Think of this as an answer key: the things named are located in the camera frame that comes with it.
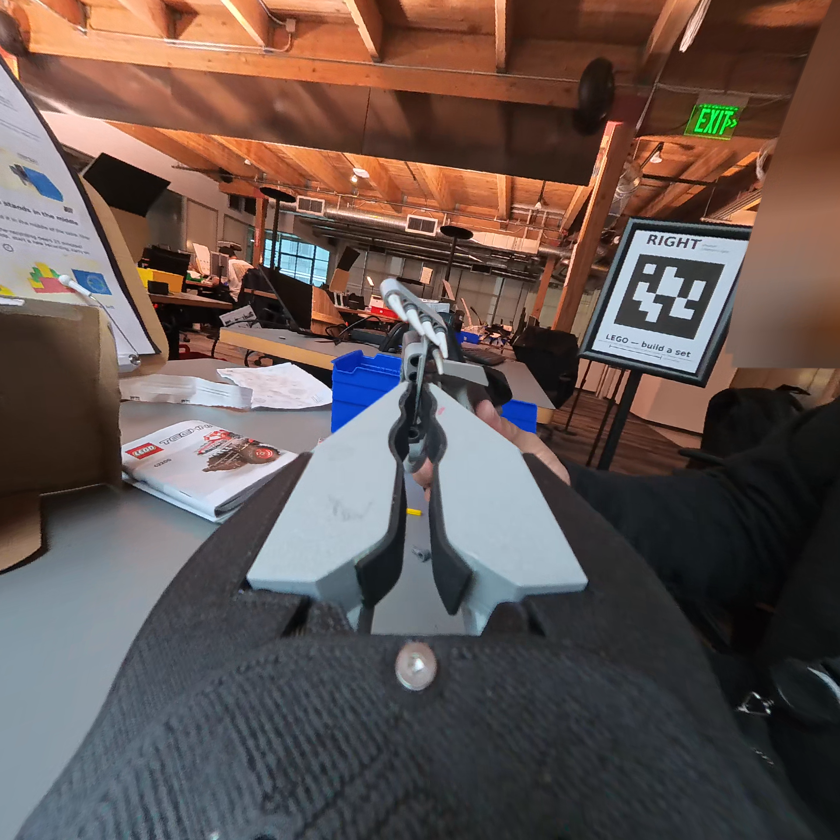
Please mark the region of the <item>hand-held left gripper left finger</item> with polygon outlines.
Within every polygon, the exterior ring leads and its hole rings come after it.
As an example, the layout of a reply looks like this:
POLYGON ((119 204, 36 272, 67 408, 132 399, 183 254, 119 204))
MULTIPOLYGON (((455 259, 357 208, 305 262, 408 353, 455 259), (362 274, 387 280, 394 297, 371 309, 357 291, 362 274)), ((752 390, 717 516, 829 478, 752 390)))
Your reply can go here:
POLYGON ((373 608, 403 567, 407 383, 363 410, 306 459, 247 573, 254 590, 373 608))

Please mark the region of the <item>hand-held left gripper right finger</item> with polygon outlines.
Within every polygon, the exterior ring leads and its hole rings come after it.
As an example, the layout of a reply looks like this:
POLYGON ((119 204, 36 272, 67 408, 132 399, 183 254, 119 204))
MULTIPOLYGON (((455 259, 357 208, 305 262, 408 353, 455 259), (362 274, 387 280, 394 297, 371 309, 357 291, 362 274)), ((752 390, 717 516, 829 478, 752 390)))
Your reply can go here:
POLYGON ((427 393, 432 572, 447 613, 490 615, 532 595, 582 592, 586 574, 536 479, 543 463, 440 386, 427 393))

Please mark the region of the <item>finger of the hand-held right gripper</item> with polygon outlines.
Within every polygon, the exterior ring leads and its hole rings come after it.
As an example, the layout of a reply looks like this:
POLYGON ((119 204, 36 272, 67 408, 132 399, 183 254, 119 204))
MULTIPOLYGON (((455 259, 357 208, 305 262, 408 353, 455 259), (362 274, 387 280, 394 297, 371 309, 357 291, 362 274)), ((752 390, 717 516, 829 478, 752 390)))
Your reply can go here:
POLYGON ((474 412, 480 403, 490 400, 487 373, 477 364, 436 361, 432 384, 470 412, 474 412))

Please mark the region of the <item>grey lego beam assembly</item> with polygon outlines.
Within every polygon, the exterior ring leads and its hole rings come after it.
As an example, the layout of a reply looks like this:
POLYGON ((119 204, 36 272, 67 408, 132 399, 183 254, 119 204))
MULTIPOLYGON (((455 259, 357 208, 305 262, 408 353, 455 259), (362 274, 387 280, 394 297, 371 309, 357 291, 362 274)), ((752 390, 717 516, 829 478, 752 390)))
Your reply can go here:
POLYGON ((426 461, 426 435, 429 427, 427 375, 443 373, 449 357, 448 325, 440 304, 419 297, 394 277, 380 286, 386 306, 406 328, 402 338, 402 380, 409 384, 406 403, 408 452, 406 468, 413 474, 426 461))

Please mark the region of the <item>person's right forearm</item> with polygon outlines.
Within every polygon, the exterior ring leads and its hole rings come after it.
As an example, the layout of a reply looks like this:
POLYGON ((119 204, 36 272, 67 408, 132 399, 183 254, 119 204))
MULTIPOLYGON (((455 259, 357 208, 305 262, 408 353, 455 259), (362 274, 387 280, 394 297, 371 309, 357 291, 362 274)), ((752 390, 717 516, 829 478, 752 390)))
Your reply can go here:
POLYGON ((674 596, 759 602, 778 594, 838 516, 839 404, 799 414, 716 469, 623 476, 567 466, 571 487, 643 557, 674 596))

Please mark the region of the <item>lego instruction booklet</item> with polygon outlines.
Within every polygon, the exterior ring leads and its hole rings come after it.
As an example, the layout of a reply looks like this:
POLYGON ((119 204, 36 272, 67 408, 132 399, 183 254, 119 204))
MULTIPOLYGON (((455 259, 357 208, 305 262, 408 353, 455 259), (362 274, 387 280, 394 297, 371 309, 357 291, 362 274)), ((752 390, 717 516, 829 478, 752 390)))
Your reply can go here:
POLYGON ((122 447, 133 487, 210 522, 222 522, 298 454, 198 420, 177 423, 122 447))

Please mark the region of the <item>cardboard lego set box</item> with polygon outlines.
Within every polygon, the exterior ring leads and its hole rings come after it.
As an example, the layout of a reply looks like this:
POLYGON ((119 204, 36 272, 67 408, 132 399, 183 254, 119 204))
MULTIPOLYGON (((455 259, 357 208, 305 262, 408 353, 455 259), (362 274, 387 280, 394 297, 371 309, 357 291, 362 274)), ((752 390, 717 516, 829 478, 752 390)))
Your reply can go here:
POLYGON ((42 550, 40 500, 121 481, 118 355, 91 306, 1 307, 1 571, 42 550))

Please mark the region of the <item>person's right hand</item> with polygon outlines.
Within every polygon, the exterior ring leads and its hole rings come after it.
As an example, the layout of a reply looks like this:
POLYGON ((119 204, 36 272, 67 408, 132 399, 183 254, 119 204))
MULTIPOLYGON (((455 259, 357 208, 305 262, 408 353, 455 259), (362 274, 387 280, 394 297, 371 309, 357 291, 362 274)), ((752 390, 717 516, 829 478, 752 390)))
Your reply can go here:
POLYGON ((522 454, 534 455, 567 486, 571 486, 571 476, 565 465, 536 434, 525 432, 500 416, 489 400, 479 402, 476 405, 475 412, 479 419, 516 446, 522 454))

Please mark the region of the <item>blue plastic bin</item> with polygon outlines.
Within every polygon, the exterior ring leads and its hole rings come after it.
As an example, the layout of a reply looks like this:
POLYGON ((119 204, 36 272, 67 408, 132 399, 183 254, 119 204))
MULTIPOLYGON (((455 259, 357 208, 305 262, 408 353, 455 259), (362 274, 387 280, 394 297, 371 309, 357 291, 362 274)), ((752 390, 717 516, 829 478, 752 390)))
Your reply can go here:
MULTIPOLYGON (((377 353, 370 357, 361 350, 333 360, 331 432, 337 432, 396 387, 401 380, 402 367, 402 359, 396 355, 377 353)), ((537 433, 536 405, 512 398, 498 410, 502 417, 521 430, 537 433)))

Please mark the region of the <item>white printed paper sheet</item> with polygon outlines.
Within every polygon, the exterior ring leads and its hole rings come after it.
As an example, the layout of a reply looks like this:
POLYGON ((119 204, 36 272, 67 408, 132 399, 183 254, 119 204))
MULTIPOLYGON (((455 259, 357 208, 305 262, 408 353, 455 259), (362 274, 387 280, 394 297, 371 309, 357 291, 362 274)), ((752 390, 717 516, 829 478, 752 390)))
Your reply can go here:
POLYGON ((218 369, 217 375, 250 390, 252 409, 305 410, 333 402, 331 388, 294 363, 218 369))

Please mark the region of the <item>grey top workbench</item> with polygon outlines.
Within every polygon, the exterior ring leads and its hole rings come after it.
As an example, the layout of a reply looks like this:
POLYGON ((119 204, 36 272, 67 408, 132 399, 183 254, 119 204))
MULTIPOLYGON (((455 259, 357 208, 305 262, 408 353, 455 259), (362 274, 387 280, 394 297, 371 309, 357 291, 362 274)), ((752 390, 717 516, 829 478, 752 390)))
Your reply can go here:
MULTIPOLYGON (((332 360, 355 350, 374 356, 378 350, 370 345, 345 342, 335 344, 322 336, 307 336, 284 329, 249 329, 244 325, 220 329, 220 341, 247 351, 255 351, 285 361, 307 364, 330 371, 332 360)), ((515 360, 505 360, 495 368, 503 373, 516 400, 538 408, 538 422, 548 424, 555 410, 551 400, 529 371, 515 360)))

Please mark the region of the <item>folded white paper sheet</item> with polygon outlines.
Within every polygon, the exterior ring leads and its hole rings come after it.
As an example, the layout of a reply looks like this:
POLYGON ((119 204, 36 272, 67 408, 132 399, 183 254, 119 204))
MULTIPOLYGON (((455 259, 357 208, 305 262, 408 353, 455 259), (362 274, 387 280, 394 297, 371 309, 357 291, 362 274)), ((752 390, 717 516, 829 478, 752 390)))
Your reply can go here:
POLYGON ((215 382, 187 375, 149 374, 121 379, 121 399, 125 402, 211 406, 249 411, 251 389, 228 382, 215 382))

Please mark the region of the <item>framed marker sign on stand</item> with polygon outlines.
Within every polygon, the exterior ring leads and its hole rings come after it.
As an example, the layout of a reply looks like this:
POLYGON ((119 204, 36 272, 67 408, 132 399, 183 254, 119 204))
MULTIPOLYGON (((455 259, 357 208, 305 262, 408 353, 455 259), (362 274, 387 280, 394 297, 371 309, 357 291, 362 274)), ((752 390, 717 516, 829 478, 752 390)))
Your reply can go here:
POLYGON ((579 351, 627 373, 597 469, 611 467, 644 375, 708 384, 751 234, 735 224, 627 222, 579 351))

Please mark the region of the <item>black backpack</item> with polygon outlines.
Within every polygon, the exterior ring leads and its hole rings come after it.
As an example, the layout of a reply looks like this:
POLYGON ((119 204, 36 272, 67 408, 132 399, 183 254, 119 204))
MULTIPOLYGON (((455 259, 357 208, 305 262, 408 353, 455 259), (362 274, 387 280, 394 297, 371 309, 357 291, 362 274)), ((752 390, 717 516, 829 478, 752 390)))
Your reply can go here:
POLYGON ((729 456, 758 446, 779 427, 804 412, 810 392, 798 385, 776 388, 730 387, 709 401, 700 446, 681 448, 688 469, 719 467, 729 456))

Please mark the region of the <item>green exit sign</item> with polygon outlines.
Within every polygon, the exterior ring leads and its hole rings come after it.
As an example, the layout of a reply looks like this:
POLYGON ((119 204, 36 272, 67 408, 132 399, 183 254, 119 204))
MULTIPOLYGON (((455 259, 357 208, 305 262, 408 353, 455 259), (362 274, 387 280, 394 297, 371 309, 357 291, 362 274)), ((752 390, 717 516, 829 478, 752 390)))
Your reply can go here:
POLYGON ((740 123, 742 106, 720 102, 699 102, 693 107, 684 136, 729 141, 740 123))

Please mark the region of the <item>printed instruction sheet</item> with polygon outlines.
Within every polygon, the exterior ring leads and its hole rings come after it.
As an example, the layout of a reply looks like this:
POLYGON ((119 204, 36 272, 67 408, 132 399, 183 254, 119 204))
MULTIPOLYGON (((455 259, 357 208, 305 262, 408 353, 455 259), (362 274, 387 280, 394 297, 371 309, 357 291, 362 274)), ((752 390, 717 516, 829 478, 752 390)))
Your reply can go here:
POLYGON ((2 304, 47 301, 95 308, 110 326, 121 363, 161 349, 130 290, 94 203, 48 123, 2 62, 2 304))

